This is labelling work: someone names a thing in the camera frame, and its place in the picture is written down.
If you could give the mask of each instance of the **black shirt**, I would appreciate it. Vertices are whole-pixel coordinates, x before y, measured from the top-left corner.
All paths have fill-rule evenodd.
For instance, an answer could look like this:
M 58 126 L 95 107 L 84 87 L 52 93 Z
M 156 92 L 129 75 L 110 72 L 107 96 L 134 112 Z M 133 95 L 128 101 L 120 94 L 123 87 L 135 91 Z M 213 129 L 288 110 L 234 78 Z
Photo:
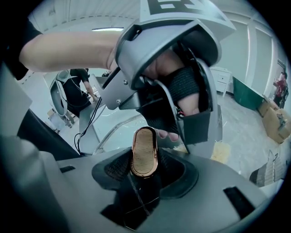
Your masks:
M 17 80 L 25 76 L 28 69 L 19 62 L 19 54 L 26 43 L 41 33 L 28 20 L 17 27 L 17 37 L 11 38 L 6 49 L 4 61 Z M 78 158 L 80 155 L 49 128 L 30 109 L 27 111 L 18 134 L 22 139 L 32 142 L 40 151 L 53 154 L 56 160 Z
M 72 69 L 70 71 L 72 76 L 66 83 L 63 84 L 67 101 L 72 105 L 81 106 L 88 102 L 86 94 L 81 91 L 80 83 L 89 82 L 89 76 L 85 69 Z

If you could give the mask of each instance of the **finger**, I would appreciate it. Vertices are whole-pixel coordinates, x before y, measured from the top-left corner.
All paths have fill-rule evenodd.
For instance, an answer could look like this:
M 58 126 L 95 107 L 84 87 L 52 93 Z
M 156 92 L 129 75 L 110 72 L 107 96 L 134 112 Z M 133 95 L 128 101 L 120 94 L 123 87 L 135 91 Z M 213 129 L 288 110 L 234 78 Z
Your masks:
M 161 129 L 158 130 L 158 134 L 159 134 L 160 138 L 162 138 L 162 139 L 166 138 L 168 136 L 168 132 L 165 130 L 161 130 Z
M 185 116 L 190 116 L 199 113 L 199 93 L 189 95 L 178 101 L 178 106 L 181 108 Z
M 176 133 L 169 132 L 169 138 L 172 142 L 176 142 L 179 139 L 179 135 Z
M 178 55 L 172 50 L 166 50 L 144 70 L 143 74 L 151 79 L 157 79 L 183 67 L 184 64 Z

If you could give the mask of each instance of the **white wall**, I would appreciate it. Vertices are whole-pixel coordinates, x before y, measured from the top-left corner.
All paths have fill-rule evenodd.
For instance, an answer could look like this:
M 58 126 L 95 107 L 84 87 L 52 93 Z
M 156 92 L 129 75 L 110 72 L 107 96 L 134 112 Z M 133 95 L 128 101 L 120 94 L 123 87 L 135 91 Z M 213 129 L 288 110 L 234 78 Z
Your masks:
M 46 82 L 48 88 L 50 88 L 53 80 L 55 80 L 55 77 L 58 73 L 59 72 L 56 71 L 56 72 L 49 72 L 49 73 L 44 74 L 45 82 Z
M 251 87 L 262 94 L 265 91 L 271 70 L 272 38 L 266 33 L 256 29 L 256 39 L 256 68 Z
M 278 43 L 278 39 L 269 25 L 263 20 L 259 20 L 261 19 L 261 16 L 258 13 L 254 14 L 253 17 L 229 12 L 225 12 L 225 15 L 234 22 L 239 30 L 238 34 L 241 34 L 243 31 L 241 25 L 245 24 L 247 26 L 247 32 L 245 32 L 246 35 L 242 35 L 244 38 L 247 37 L 248 39 L 248 45 L 246 48 L 248 54 L 247 66 L 245 71 L 244 59 L 246 55 L 241 51 L 241 46 L 245 48 L 246 45 L 245 42 L 243 42 L 243 39 L 236 38 L 237 32 L 221 41 L 222 56 L 224 57 L 218 64 L 216 64 L 216 66 L 227 68 L 233 73 L 234 77 L 240 79 L 249 87 L 254 86 L 259 93 L 269 96 L 273 88 L 277 61 L 278 59 L 284 59 L 285 57 L 284 49 Z M 261 37 L 265 38 L 267 41 L 266 43 L 263 43 L 263 45 L 259 44 Z M 242 66 L 241 70 L 236 64 L 234 64 L 237 61 L 232 61 L 236 52 L 243 57 L 240 61 Z
M 245 81 L 248 62 L 247 25 L 232 21 L 236 31 L 221 41 L 221 60 L 215 65 L 232 72 L 232 75 Z
M 284 109 L 291 116 L 291 65 L 290 65 L 289 62 L 286 62 L 286 63 L 287 63 L 287 65 L 286 65 L 286 73 L 287 73 L 287 84 L 288 84 L 288 87 L 289 87 L 289 96 L 287 97 L 287 100 L 285 102 Z
M 30 109 L 43 121 L 50 126 L 54 126 L 49 121 L 47 112 L 52 109 L 50 105 L 50 92 L 45 83 L 42 73 L 33 73 L 20 87 L 32 100 Z

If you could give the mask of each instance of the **human arm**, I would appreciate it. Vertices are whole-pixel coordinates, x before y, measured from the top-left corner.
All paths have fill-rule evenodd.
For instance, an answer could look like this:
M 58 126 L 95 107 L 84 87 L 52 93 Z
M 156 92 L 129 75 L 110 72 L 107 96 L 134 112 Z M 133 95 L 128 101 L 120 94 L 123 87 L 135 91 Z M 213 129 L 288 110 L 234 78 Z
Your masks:
M 19 61 L 33 71 L 58 71 L 73 68 L 104 68 L 114 70 L 115 46 L 120 32 L 61 32 L 38 35 L 21 49 Z M 154 60 L 143 72 L 149 78 L 157 79 L 183 68 L 184 64 L 176 53 L 167 50 Z M 178 101 L 185 116 L 196 114 L 199 94 L 193 94 Z M 169 134 L 171 140 L 177 135 Z
M 22 48 L 19 61 L 33 71 L 114 66 L 120 32 L 59 32 L 38 35 Z
M 94 92 L 93 92 L 93 89 L 92 89 L 90 83 L 88 81 L 84 81 L 83 83 L 84 83 L 86 90 L 90 94 L 90 96 L 92 96 L 93 100 L 96 101 L 97 97 L 94 95 Z
M 90 96 L 92 96 L 94 101 L 97 101 L 97 97 L 94 95 L 93 89 L 89 83 L 88 72 L 85 69 L 74 69 L 71 71 L 74 71 L 76 73 L 76 75 L 81 78 L 81 80 L 82 80 L 86 90 L 90 94 Z

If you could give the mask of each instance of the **floor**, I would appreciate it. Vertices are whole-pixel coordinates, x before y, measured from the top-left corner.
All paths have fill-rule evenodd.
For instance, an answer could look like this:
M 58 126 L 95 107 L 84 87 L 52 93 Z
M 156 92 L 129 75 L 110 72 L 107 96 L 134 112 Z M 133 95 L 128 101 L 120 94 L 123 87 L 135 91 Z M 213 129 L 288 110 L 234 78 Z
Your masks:
M 226 165 L 237 171 L 243 177 L 249 179 L 250 174 L 254 170 L 267 163 L 268 159 L 273 159 L 272 154 L 275 155 L 278 153 L 282 164 L 285 167 L 286 161 L 290 164 L 291 142 L 285 140 L 282 144 L 278 144 L 270 139 L 265 132 L 261 116 L 257 111 L 252 111 L 240 106 L 235 102 L 233 97 L 228 94 L 226 94 L 224 98 L 221 94 L 218 94 L 217 101 L 221 106 L 222 112 L 222 142 L 227 143 L 231 148 L 230 156 L 226 161 Z M 106 118 L 108 116 L 105 112 L 102 113 L 102 115 Z M 113 127 L 115 124 L 113 123 L 113 120 L 110 119 L 107 125 L 108 128 L 110 125 Z M 76 119 L 74 126 L 71 129 L 66 127 L 60 132 L 60 135 L 75 149 L 74 136 L 78 132 L 79 121 Z M 116 141 L 111 144 L 118 146 L 118 142 L 119 141 Z
M 59 135 L 71 146 L 73 147 L 76 151 L 77 149 L 75 148 L 74 145 L 74 137 L 77 133 L 79 133 L 79 118 L 75 117 L 74 118 L 74 125 L 72 128 L 65 127 L 62 129 L 59 133 Z

